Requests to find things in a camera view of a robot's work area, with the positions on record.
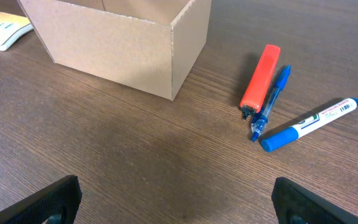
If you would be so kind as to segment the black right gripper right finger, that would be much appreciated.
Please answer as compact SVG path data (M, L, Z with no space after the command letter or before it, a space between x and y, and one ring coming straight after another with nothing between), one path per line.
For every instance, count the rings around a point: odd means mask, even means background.
M298 185L278 177L272 202L279 224L358 224L358 217Z

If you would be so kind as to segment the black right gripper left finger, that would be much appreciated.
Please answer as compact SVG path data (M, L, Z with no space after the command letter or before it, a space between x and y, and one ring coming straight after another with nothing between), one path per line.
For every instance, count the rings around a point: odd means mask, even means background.
M81 198L78 177L68 175L0 211L0 224L73 224Z

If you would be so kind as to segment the orange highlighter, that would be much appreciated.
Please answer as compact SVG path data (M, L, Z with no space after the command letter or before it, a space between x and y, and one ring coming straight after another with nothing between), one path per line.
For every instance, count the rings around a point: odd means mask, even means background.
M240 102L242 119L260 112L267 90L275 71L281 48L268 44L265 46L255 71Z

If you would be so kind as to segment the brown cardboard box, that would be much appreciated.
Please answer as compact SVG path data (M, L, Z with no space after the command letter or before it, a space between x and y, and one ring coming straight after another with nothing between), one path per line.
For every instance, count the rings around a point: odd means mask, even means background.
M60 65L173 100L207 39L211 0L19 0Z

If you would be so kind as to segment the yellow sticky note pad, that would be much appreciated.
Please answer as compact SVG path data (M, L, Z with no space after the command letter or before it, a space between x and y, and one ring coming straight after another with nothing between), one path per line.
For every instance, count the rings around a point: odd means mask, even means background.
M32 29L27 17L0 12L0 51L6 51Z

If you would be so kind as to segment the blue whiteboard marker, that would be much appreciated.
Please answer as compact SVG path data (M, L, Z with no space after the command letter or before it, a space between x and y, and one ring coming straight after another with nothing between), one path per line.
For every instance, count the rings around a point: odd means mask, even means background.
M262 140L261 145L264 151L273 152L312 131L354 111L358 107L357 98L346 98L335 105L320 111L319 113L296 123L287 129Z

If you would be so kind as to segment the blue ballpoint pen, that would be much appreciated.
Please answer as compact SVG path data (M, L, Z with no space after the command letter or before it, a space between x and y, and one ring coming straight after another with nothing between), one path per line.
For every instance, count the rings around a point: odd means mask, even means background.
M281 73L279 74L273 89L270 93L270 96L267 100L267 103L262 107L261 111L257 113L252 122L251 122L251 131L252 131L252 141L256 141L259 136L262 135L263 130L265 129L267 123L269 122L269 114L272 111L272 108L282 90L287 84L288 77L291 74L291 66L286 65Z

